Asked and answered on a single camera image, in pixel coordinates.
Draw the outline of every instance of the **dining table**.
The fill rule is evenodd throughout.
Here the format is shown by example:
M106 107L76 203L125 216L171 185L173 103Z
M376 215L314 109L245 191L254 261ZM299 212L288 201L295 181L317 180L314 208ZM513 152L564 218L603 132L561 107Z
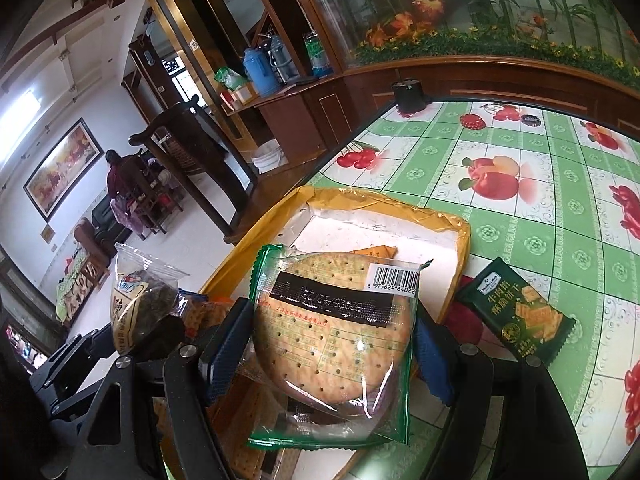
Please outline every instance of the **dining table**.
M414 114L391 103L305 183L375 190L460 216L472 232L464 275L475 277L500 257L575 319L548 370L590 478L615 471L636 439L634 419L640 422L640 142L518 102L432 102ZM514 359L486 327L478 347ZM494 397L475 479L489 474L501 410ZM344 477L417 480L447 413L414 380L410 445L368 450Z

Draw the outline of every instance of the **black container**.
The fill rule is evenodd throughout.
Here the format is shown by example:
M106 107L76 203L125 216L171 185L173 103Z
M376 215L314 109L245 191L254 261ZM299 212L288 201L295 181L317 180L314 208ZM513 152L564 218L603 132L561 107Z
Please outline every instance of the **black container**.
M415 79L405 79L393 84L398 111L401 114L415 114L427 107L422 84Z

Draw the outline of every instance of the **metal screw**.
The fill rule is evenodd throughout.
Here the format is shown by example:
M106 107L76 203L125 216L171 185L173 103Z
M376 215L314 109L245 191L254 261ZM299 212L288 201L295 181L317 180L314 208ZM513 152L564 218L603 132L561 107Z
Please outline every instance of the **metal screw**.
M182 357L193 357L198 349L194 345L186 345L180 348L180 355Z
M118 368L119 370L126 368L130 364L131 364L131 357L129 357L128 355L125 355L123 357L118 357L116 359L116 368Z
M464 355L476 355L478 353L478 347L476 345L472 345L471 343L464 343L460 345L460 351Z
M524 359L529 366L533 366L534 368L539 367L542 364L542 361L538 356L528 355Z

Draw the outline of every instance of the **white bucket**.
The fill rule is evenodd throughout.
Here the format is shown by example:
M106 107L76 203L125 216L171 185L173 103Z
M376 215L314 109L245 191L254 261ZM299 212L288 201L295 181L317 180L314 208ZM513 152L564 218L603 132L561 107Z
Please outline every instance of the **white bucket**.
M251 161L260 173L275 170L289 162L276 139L268 140L260 146L260 148L255 150L251 154Z

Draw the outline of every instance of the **black label strip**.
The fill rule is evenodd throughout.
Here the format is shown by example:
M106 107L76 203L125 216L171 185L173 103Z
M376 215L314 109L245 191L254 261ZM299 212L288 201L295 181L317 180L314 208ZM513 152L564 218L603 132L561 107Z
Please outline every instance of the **black label strip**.
M386 327L394 296L327 285L289 272L278 274L271 298L346 321Z

